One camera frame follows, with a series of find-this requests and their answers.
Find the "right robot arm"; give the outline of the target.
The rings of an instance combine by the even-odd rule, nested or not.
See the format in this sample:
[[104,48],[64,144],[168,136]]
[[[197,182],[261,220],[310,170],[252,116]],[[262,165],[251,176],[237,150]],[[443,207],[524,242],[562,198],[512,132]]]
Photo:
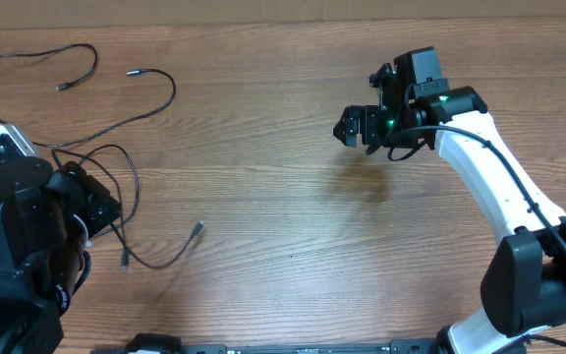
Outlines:
[[470,87],[451,88],[432,47],[371,74],[376,105],[344,109],[333,134],[368,153],[431,148],[459,175],[491,227],[496,251],[481,306],[434,338],[394,339],[390,353],[523,353],[566,324],[566,212],[534,183]]

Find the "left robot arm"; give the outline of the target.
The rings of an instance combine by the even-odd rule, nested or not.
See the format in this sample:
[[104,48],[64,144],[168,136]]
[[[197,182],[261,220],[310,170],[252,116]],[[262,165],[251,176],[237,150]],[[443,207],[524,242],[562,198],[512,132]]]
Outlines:
[[86,242],[121,205],[74,161],[0,159],[0,353],[51,353],[89,273]]

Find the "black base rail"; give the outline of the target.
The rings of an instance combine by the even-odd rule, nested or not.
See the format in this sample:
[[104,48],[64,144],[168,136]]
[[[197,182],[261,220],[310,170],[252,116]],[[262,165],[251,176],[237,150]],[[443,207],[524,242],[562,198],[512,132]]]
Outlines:
[[449,354],[446,340],[394,339],[380,344],[266,345],[227,347],[223,344],[187,345],[179,337],[139,333],[120,347],[96,347],[90,354]]

